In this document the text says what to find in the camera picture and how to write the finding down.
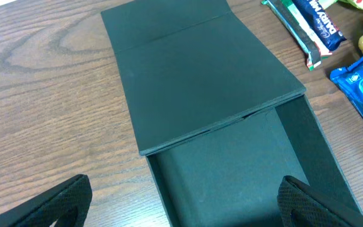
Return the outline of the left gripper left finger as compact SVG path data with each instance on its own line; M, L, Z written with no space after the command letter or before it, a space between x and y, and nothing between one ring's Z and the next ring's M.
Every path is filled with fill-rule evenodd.
M0 226L83 226L92 196L88 176L75 175L0 214Z

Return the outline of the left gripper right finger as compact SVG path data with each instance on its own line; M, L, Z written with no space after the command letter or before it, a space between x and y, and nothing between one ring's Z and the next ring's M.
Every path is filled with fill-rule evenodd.
M363 227L363 214L289 175L279 186L277 204L285 227Z

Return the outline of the dark green gift box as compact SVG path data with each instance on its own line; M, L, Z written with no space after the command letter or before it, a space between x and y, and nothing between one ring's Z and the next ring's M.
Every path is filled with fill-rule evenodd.
M286 175L360 211L305 86L225 0L131 1L101 17L172 226L280 226Z

